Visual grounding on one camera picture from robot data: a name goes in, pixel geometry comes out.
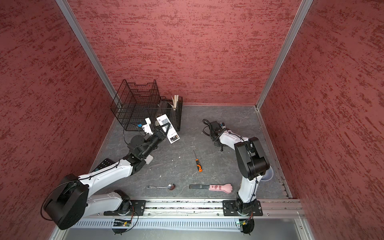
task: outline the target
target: red textured wall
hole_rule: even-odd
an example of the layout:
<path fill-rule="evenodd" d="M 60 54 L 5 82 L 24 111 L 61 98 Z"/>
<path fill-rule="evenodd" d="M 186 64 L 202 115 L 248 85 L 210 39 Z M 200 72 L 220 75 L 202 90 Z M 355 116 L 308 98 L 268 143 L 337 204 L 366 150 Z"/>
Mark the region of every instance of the red textured wall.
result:
<path fill-rule="evenodd" d="M 317 240 L 384 239 L 384 2 L 314 0 L 262 106 Z"/>
<path fill-rule="evenodd" d="M 55 1 L 0 3 L 0 239 L 42 239 L 45 196 L 88 172 L 111 97 Z"/>
<path fill-rule="evenodd" d="M 253 105 L 301 0 L 68 0 L 112 84 Z"/>

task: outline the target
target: spoon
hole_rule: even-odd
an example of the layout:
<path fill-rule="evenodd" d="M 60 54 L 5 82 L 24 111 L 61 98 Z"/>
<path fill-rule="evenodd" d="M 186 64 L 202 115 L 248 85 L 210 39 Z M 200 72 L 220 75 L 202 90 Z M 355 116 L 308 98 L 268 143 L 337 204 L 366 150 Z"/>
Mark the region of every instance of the spoon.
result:
<path fill-rule="evenodd" d="M 166 188 L 167 190 L 170 190 L 170 191 L 174 190 L 175 187 L 176 187 L 176 185 L 173 184 L 173 183 L 169 184 L 169 185 L 166 186 L 166 187 L 161 187 L 161 186 L 151 186 L 151 185 L 148 185 L 148 186 L 147 186 L 148 189 L 149 189 L 149 188 Z"/>

